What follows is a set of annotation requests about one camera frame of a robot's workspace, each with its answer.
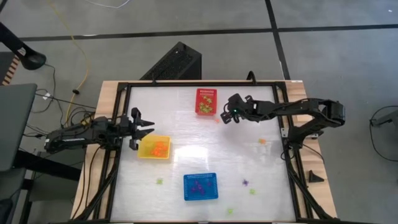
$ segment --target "yellow cable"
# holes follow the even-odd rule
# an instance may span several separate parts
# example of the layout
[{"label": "yellow cable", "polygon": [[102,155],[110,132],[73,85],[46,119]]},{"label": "yellow cable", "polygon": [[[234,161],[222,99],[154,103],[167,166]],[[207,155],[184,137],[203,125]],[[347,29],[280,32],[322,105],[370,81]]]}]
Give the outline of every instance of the yellow cable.
[{"label": "yellow cable", "polygon": [[[86,82],[87,76],[89,74],[90,71],[90,61],[88,60],[88,57],[85,53],[85,51],[77,44],[68,24],[66,23],[65,20],[63,20],[61,14],[57,11],[57,9],[55,8],[54,4],[51,2],[51,0],[47,0],[47,3],[50,5],[50,7],[54,10],[55,14],[58,16],[58,18],[60,19],[60,21],[62,22],[62,24],[65,26],[65,28],[67,29],[67,31],[69,32],[70,38],[72,39],[73,44],[82,52],[82,54],[85,56],[85,61],[86,61],[86,75],[83,79],[83,81],[81,81],[81,83],[79,84],[79,86],[76,88],[76,90],[79,90],[80,87],[84,84],[84,82]],[[72,98],[70,99],[70,102],[73,103],[73,100],[75,100],[75,96],[76,94],[72,95]],[[68,106],[68,110],[67,110],[67,115],[65,117],[65,122],[66,125],[68,126],[68,120],[69,120],[69,113],[70,113],[70,108],[72,107],[72,104],[69,103]]]}]

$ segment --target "white cable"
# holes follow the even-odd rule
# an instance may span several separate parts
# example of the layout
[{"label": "white cable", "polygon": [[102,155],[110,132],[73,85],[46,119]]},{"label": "white cable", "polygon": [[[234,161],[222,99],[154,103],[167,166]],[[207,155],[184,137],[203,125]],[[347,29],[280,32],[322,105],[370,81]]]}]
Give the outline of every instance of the white cable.
[{"label": "white cable", "polygon": [[96,6],[103,6],[103,7],[110,7],[112,9],[119,9],[119,8],[123,7],[125,4],[127,4],[130,0],[127,0],[125,3],[121,4],[118,7],[116,7],[116,6],[107,6],[107,5],[103,5],[103,4],[100,4],[100,3],[91,2],[89,0],[85,0],[85,1],[89,2],[89,3],[92,3],[92,4],[96,5]]}]

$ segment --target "black lamp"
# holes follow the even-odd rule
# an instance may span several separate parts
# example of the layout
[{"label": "black lamp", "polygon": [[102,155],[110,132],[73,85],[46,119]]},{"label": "black lamp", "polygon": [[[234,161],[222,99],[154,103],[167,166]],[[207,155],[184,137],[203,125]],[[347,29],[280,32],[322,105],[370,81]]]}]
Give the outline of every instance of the black lamp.
[{"label": "black lamp", "polygon": [[3,23],[0,22],[0,42],[4,43],[28,70],[36,70],[44,65],[46,57],[24,44]]}]

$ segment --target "purple toy piece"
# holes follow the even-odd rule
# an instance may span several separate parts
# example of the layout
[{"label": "purple toy piece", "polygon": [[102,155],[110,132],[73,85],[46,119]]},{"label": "purple toy piece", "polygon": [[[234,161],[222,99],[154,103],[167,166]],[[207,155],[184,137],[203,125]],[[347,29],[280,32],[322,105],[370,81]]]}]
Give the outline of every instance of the purple toy piece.
[{"label": "purple toy piece", "polygon": [[245,185],[246,187],[248,186],[248,184],[249,184],[249,181],[247,181],[246,179],[243,179],[243,182],[242,182],[242,184],[243,185]]}]

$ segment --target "wooden table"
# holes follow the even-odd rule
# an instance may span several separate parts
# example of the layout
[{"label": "wooden table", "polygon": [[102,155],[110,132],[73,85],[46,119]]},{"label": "wooden table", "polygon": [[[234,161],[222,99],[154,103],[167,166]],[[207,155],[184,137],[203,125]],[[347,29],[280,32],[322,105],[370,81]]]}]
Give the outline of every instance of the wooden table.
[{"label": "wooden table", "polygon": [[[151,81],[105,81],[105,82],[103,82],[103,85],[101,88],[101,93],[99,94],[97,108],[96,108],[96,114],[95,114],[96,117],[100,117],[100,116],[106,116],[108,118],[112,117],[114,103],[115,103],[115,99],[116,99],[116,92],[117,92],[117,87],[118,87],[119,82],[150,83]],[[157,82],[161,83],[161,82],[251,82],[251,81],[250,80],[195,80],[195,81],[172,80],[172,81],[157,81]],[[297,100],[307,97],[307,94],[305,93],[304,84],[302,81],[264,80],[264,81],[257,81],[257,82],[285,82],[286,87],[287,87],[287,94],[289,97],[289,101],[297,101]],[[281,93],[279,93],[279,98],[280,98],[280,101],[283,101]],[[123,107],[122,102],[120,103],[119,107],[120,107],[119,111],[121,113],[122,107]],[[294,125],[296,125],[296,126],[301,126],[304,123],[310,121],[311,119],[312,119],[312,117],[308,116],[308,115],[293,116]],[[318,140],[306,139],[304,141],[304,144],[312,147],[314,150],[321,153]],[[83,194],[83,200],[82,200],[81,205],[77,211],[77,216],[84,210],[84,207],[85,207],[84,205],[86,203],[87,186],[88,186],[88,182],[89,182],[89,180],[88,180],[89,164],[92,161],[93,154],[97,148],[98,148],[98,145],[90,145],[90,146],[88,146],[87,151],[86,151],[85,190],[84,190],[84,194]],[[91,178],[90,178],[90,192],[88,192],[88,202],[91,201],[91,199],[97,192],[98,184],[100,182],[103,161],[104,161],[104,154],[105,154],[104,150],[98,151],[93,160],[93,165],[91,168]],[[304,173],[306,176],[309,191],[314,196],[316,201],[323,207],[323,209],[329,215],[336,217],[335,205],[333,203],[333,198],[331,196],[329,182],[328,182],[325,166],[323,165],[322,159],[319,157],[319,155],[315,154],[314,152],[312,152],[309,149],[306,149],[305,147],[303,149],[301,149],[300,154],[301,154],[303,169],[304,169]],[[113,163],[113,161],[111,159],[111,161],[109,163],[108,171],[110,171],[112,163]],[[316,175],[324,178],[325,181],[319,182],[319,183],[308,183],[308,172],[310,170],[312,170]],[[299,204],[299,208],[300,208],[300,215],[301,215],[301,217],[306,217],[307,215],[305,213],[305,205],[304,205],[303,195],[301,194],[301,191],[297,187],[296,187],[296,189],[297,189],[298,204]],[[76,192],[75,201],[73,204],[71,217],[73,216],[73,214],[75,213],[76,209],[79,206],[82,193],[83,193],[83,172],[81,173],[81,176],[80,176],[80,181],[79,181],[78,189]],[[107,202],[108,202],[108,191],[105,192],[103,199],[101,201],[101,210],[99,213],[99,218],[105,217]]]}]

